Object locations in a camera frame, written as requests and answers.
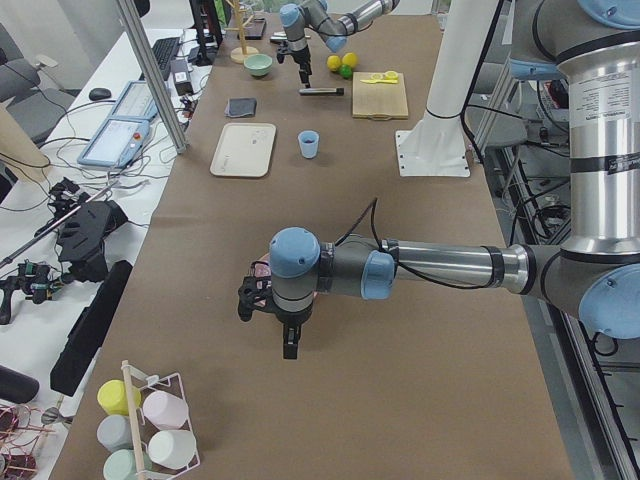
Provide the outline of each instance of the lime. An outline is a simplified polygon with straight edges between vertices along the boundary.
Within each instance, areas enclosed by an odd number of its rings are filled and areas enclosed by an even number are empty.
[[[342,78],[346,78],[347,80],[349,80],[351,77],[353,77],[353,70],[351,69],[351,67],[349,65],[342,65],[340,67],[340,76]]]
[[[327,58],[327,68],[332,72],[337,72],[340,70],[340,66],[342,65],[342,60],[337,55],[331,55]]]
[[[353,70],[358,65],[358,56],[353,52],[345,53],[342,57],[342,64],[349,65]]]

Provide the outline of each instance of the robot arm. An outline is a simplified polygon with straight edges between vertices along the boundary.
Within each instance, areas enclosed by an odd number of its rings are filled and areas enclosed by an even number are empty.
[[[324,0],[304,0],[300,5],[288,3],[280,9],[280,19],[287,36],[287,42],[278,50],[279,63],[285,55],[291,55],[300,67],[300,81],[309,88],[311,54],[305,37],[305,28],[315,31],[332,52],[339,51],[347,42],[347,37],[369,26],[381,15],[396,8],[400,0],[371,0],[352,13],[333,20],[327,13]]]
[[[502,286],[611,337],[640,337],[640,4],[608,3],[516,3],[514,76],[562,74],[569,82],[572,234],[566,242],[456,247],[350,236],[331,244],[285,229],[271,243],[271,277],[245,277],[241,317],[250,319],[256,309],[275,313],[284,325],[285,358],[296,358],[314,292],[383,299],[396,278],[412,278],[464,289]],[[258,300],[264,308],[256,308]]]

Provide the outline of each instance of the white tray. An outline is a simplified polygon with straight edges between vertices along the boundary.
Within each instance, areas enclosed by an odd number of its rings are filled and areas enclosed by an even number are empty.
[[[269,171],[276,126],[227,123],[222,129],[210,171],[219,177],[263,177]]]

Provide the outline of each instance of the warning label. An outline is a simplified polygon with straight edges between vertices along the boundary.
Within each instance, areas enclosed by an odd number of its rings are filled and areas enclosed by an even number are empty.
[[[569,86],[572,102],[571,127],[597,122],[633,119],[640,108],[633,104],[634,89],[639,88],[638,69],[611,73]]]

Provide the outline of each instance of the computer mouse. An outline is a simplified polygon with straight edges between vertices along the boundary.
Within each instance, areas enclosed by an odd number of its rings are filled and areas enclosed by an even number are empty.
[[[108,88],[94,88],[89,92],[89,100],[95,102],[96,100],[105,100],[111,98],[111,90]]]

